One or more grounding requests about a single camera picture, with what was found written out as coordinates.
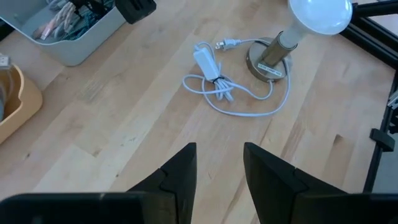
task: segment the wooden tabletop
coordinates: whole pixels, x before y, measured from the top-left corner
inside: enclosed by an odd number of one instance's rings
[[[198,183],[192,223],[256,223],[246,184],[243,144],[254,142],[336,187],[360,192],[394,71],[348,40],[306,37],[292,52],[292,89],[283,109],[265,118],[221,114],[181,85],[200,74],[199,41],[275,37],[291,16],[282,0],[169,0],[134,25],[123,25],[77,67],[64,67],[23,36],[0,44],[43,90],[43,108],[0,145],[0,197],[21,192],[125,191],[188,142],[197,142]],[[217,52],[223,72],[258,95],[249,45]],[[200,87],[200,82],[190,84]],[[273,110],[234,91],[237,111]]]

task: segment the lamp base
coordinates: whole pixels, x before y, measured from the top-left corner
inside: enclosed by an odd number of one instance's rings
[[[270,43],[274,40],[273,38],[270,37],[262,37],[260,39]],[[267,46],[264,43],[257,41],[250,46],[248,54],[246,55],[246,64],[248,65],[250,72],[256,78],[264,82],[267,82],[268,80],[277,81],[282,78],[285,78],[286,70],[282,61],[273,67],[274,70],[278,71],[278,75],[258,67],[257,62],[259,61],[259,58],[262,57],[262,53],[266,50],[266,48]],[[287,60],[287,66],[289,67],[290,70],[292,68],[292,57],[288,55],[286,56],[285,59]]]

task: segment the white power cord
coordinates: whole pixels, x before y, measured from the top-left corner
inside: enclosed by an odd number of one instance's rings
[[[267,46],[269,46],[269,44],[270,44],[270,42],[267,42],[262,39],[248,39],[248,40],[225,39],[223,42],[218,42],[215,48],[228,50],[228,49],[233,49],[240,44],[247,43],[247,42],[253,42],[253,41],[262,42],[262,43],[266,44]],[[209,53],[207,48],[205,48],[205,47],[199,48],[199,46],[201,46],[201,45],[207,46],[210,49],[211,54]],[[229,102],[232,102],[234,100],[234,98],[231,94],[231,91],[234,88],[239,88],[240,90],[243,90],[246,93],[249,93],[253,98],[255,98],[257,100],[266,100],[272,94],[272,91],[273,91],[272,82],[273,81],[272,80],[268,81],[270,88],[269,88],[269,93],[266,96],[263,96],[263,97],[256,96],[254,93],[252,93],[250,90],[248,90],[244,86],[234,83],[234,81],[231,78],[227,77],[226,75],[221,74],[221,63],[219,63],[218,66],[216,65],[216,56],[215,56],[213,47],[209,43],[200,42],[200,43],[196,44],[193,56],[194,56],[195,60],[197,61],[199,67],[202,69],[204,76],[192,75],[192,74],[185,75],[182,79],[182,85],[188,91],[190,91],[192,93],[202,94],[205,97],[206,101],[209,103],[209,105],[213,109],[215,109],[221,113],[233,115],[233,116],[260,117],[260,116],[272,115],[272,114],[278,112],[285,105],[287,98],[289,96],[289,92],[290,92],[290,70],[289,70],[289,66],[287,65],[286,59],[283,59],[283,61],[282,61],[284,64],[286,76],[287,76],[287,88],[286,88],[285,97],[282,100],[282,103],[274,111],[267,112],[267,113],[240,113],[240,112],[225,111],[225,110],[219,109],[210,101],[208,95],[215,94],[217,100],[219,100],[219,101],[225,97]],[[186,79],[188,79],[188,78],[201,79],[202,80],[201,91],[194,90],[194,89],[190,88],[185,83]],[[205,90],[205,82],[206,81],[212,82],[215,85],[215,90],[206,91]]]

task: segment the white light bulb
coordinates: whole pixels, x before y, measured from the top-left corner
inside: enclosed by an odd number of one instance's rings
[[[307,34],[335,35],[351,21],[351,0],[289,0],[292,25],[280,36],[280,44],[291,49]]]

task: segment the label on lamp base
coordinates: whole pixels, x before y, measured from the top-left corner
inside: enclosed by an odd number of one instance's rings
[[[282,76],[282,72],[277,71],[277,70],[275,70],[275,69],[273,69],[273,68],[270,68],[270,67],[268,67],[268,66],[266,66],[266,65],[263,65],[263,64],[259,63],[257,66],[258,66],[259,68],[263,69],[263,70],[266,71],[266,72],[272,73],[272,74],[274,74],[274,75],[276,75],[276,76],[278,76],[278,77],[281,77],[281,78],[283,77],[283,76]]]

